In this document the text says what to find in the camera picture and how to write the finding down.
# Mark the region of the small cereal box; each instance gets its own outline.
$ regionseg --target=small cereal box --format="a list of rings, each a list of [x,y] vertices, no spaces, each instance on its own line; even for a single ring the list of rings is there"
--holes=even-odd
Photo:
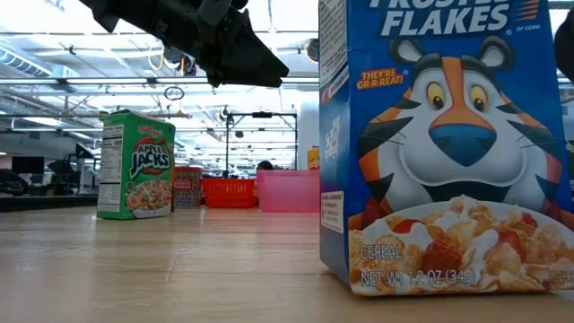
[[[198,167],[176,167],[175,207],[197,208],[201,206],[202,169]]]
[[[319,170],[319,147],[313,146],[307,151],[307,170]]]
[[[360,295],[574,288],[547,0],[319,0],[321,259]]]
[[[104,118],[98,217],[169,215],[175,127],[131,111]]]

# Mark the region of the bowl of cereal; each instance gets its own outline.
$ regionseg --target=bowl of cereal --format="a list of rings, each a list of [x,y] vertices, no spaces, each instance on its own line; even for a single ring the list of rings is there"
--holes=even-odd
[[[350,231],[349,250],[361,294],[574,288],[574,232],[524,207],[467,196]]]
[[[127,195],[126,205],[136,218],[165,214],[171,209],[171,182],[153,179],[140,183]]]

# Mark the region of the white wall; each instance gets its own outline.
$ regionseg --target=white wall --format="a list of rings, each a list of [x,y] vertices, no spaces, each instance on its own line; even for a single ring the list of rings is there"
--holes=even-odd
[[[301,94],[299,108],[299,169],[307,169],[307,151],[319,146],[319,102],[318,93]]]
[[[574,140],[574,101],[562,104],[568,109],[568,116],[562,116],[566,140]]]
[[[0,156],[0,170],[12,169],[12,156]]]
[[[0,152],[63,159],[66,154],[75,153],[75,140],[50,133],[42,133],[39,140],[29,139],[28,135],[0,135]]]

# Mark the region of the wooden table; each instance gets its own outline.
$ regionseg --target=wooden table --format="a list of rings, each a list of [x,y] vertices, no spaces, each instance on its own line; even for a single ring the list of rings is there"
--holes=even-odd
[[[0,214],[0,322],[572,322],[574,294],[364,299],[318,260],[318,219],[257,210],[96,220]]]

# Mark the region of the pink container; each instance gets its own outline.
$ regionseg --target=pink container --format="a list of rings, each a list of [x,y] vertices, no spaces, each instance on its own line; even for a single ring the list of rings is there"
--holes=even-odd
[[[259,209],[263,212],[318,213],[319,172],[316,170],[259,170]]]

